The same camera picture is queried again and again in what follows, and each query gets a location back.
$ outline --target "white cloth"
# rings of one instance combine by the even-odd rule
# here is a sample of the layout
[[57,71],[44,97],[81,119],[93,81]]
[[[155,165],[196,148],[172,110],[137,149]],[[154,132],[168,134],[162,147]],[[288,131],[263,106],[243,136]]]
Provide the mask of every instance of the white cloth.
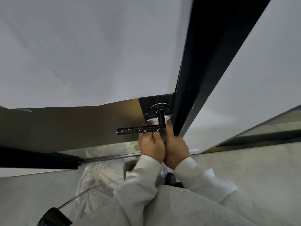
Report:
[[141,155],[115,189],[114,197],[72,225],[254,225],[219,204],[229,205],[237,187],[215,176],[212,169],[202,172],[192,158],[183,160],[175,176],[185,189],[166,185],[156,188],[160,171],[158,161]]

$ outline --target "hand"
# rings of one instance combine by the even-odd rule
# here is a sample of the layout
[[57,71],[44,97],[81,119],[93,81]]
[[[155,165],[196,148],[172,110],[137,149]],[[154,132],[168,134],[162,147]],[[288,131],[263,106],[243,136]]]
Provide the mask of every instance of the hand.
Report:
[[189,148],[182,137],[174,136],[171,120],[168,120],[166,123],[166,133],[166,156],[164,163],[170,169],[174,170],[180,162],[190,157]]
[[159,132],[140,133],[138,145],[142,155],[150,156],[162,163],[165,158],[165,145]]

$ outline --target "person's right hand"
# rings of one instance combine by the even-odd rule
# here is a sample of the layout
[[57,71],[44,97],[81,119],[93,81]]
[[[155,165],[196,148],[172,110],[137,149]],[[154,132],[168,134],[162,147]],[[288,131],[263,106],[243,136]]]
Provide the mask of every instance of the person's right hand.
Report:
[[180,162],[190,157],[189,148],[182,137],[174,136],[171,120],[166,122],[166,133],[166,154],[163,162],[170,169],[174,170]]

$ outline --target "floor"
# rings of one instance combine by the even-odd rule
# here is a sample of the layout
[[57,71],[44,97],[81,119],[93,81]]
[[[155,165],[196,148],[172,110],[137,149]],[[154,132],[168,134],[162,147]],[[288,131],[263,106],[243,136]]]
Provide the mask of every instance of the floor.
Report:
[[[204,170],[211,167],[217,175],[231,179],[245,197],[295,225],[301,222],[301,143],[196,155],[194,159]],[[92,163],[78,171],[0,179],[1,225],[36,225],[49,208],[100,185],[62,209],[72,220],[82,217],[101,204],[101,198],[95,197],[110,196],[122,182],[122,160]]]

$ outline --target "white sweatshirt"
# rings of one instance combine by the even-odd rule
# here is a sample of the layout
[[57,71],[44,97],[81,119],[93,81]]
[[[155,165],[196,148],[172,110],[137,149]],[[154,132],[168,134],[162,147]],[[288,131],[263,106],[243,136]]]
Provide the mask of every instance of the white sweatshirt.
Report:
[[175,169],[185,189],[166,185],[156,188],[160,171],[157,160],[141,155],[115,189],[114,197],[72,225],[282,225],[281,219],[266,211],[263,214],[240,197],[229,179],[215,176],[212,169],[202,172],[190,157]]

